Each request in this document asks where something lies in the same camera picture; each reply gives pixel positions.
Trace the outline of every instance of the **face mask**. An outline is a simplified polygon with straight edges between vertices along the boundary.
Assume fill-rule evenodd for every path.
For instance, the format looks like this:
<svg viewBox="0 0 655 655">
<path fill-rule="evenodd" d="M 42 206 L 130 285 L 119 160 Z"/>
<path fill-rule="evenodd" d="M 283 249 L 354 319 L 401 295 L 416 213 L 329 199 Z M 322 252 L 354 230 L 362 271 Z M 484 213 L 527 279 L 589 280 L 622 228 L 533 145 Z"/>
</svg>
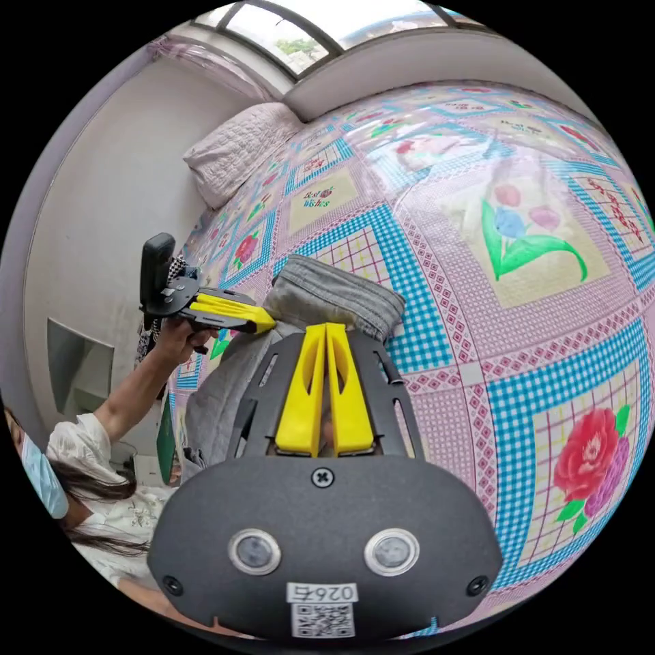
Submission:
<svg viewBox="0 0 655 655">
<path fill-rule="evenodd" d="M 68 498 L 48 458 L 25 435 L 23 439 L 23 467 L 32 486 L 54 519 L 62 519 L 68 511 Z"/>
</svg>

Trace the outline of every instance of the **blue tulip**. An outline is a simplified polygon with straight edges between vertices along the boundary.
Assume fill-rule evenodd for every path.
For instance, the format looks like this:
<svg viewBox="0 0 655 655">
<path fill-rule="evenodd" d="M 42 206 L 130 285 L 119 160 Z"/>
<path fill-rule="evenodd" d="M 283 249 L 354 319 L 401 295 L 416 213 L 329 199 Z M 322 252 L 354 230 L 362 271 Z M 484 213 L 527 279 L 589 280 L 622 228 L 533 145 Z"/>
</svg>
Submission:
<svg viewBox="0 0 655 655">
<path fill-rule="evenodd" d="M 525 235 L 523 219 L 516 212 L 505 207 L 496 209 L 495 226 L 504 237 L 510 239 L 518 239 Z"/>
</svg>

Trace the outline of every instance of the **floral bedspread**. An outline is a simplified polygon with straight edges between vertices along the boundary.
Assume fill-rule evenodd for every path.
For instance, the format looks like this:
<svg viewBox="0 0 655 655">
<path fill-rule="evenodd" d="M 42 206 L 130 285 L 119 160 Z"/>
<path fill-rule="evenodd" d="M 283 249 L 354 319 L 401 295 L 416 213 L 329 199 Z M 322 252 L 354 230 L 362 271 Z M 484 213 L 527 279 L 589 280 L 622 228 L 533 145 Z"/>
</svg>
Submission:
<svg viewBox="0 0 655 655">
<path fill-rule="evenodd" d="M 505 87 L 421 85 L 325 115 L 184 256 L 258 302 L 287 255 L 407 300 L 389 351 L 430 461 L 466 482 L 505 564 L 474 622 L 535 594 L 607 523 L 654 427 L 655 235 L 611 139 Z M 171 380 L 188 395 L 232 333 Z"/>
</svg>

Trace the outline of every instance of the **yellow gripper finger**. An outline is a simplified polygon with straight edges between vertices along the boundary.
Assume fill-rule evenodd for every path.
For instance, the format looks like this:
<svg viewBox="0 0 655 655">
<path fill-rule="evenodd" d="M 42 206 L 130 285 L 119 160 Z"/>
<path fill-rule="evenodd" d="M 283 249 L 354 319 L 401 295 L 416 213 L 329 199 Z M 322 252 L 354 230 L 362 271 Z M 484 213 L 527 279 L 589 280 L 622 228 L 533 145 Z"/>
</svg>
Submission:
<svg viewBox="0 0 655 655">
<path fill-rule="evenodd" d="M 362 385 L 343 324 L 327 323 L 327 367 L 330 373 L 330 403 L 334 454 L 359 452 L 373 447 Z"/>
<path fill-rule="evenodd" d="M 318 456 L 324 377 L 325 324 L 310 325 L 275 436 L 280 450 Z"/>
<path fill-rule="evenodd" d="M 247 305 L 227 298 L 218 298 L 206 293 L 199 293 L 196 302 L 189 305 L 189 309 L 207 314 L 219 314 L 221 316 L 231 316 L 245 321 L 252 321 L 257 325 L 257 334 L 267 332 L 275 327 L 273 320 L 266 309 L 255 305 Z"/>
</svg>

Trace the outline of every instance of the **white pillow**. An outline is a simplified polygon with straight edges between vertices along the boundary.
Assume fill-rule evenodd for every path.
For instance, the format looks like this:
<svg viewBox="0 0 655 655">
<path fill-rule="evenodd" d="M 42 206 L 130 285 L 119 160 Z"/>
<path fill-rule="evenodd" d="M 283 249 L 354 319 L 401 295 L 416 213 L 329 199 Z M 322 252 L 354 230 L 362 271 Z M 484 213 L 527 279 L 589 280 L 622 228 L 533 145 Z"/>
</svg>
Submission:
<svg viewBox="0 0 655 655">
<path fill-rule="evenodd" d="M 192 146 L 183 159 L 205 202 L 220 209 L 261 164 L 303 127 L 282 102 L 255 104 Z"/>
</svg>

